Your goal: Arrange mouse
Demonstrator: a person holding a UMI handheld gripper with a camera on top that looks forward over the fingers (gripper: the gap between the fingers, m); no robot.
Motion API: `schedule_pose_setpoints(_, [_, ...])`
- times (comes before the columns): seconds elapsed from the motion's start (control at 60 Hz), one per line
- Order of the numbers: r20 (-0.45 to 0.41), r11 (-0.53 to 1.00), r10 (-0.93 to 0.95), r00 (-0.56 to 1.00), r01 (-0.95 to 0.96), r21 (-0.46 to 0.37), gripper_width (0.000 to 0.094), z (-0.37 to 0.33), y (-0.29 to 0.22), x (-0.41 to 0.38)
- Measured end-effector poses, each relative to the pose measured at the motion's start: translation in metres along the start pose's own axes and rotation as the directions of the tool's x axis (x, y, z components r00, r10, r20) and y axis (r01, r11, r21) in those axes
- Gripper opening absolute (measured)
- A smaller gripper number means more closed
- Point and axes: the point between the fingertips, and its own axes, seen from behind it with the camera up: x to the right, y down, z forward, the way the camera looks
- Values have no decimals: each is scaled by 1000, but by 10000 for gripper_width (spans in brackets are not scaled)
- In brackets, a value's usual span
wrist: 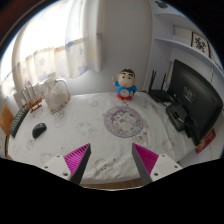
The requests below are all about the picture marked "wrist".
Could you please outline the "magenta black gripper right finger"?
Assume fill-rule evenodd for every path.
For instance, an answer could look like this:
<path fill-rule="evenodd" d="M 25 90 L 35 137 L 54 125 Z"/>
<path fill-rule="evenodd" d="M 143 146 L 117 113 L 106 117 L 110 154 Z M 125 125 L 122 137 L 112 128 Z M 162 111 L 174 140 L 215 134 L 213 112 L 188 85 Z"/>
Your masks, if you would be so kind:
<path fill-rule="evenodd" d="M 132 144 L 132 156 L 144 185 L 150 184 L 182 169 L 182 167 L 168 155 L 157 155 L 135 143 Z"/>

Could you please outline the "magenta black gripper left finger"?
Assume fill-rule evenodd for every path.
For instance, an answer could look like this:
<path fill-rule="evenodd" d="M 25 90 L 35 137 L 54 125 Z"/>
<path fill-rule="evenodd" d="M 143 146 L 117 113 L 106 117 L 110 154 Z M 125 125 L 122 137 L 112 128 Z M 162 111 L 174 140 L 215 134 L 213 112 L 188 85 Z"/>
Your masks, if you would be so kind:
<path fill-rule="evenodd" d="M 55 155 L 42 169 L 79 185 L 91 155 L 91 145 L 81 146 L 66 155 Z"/>

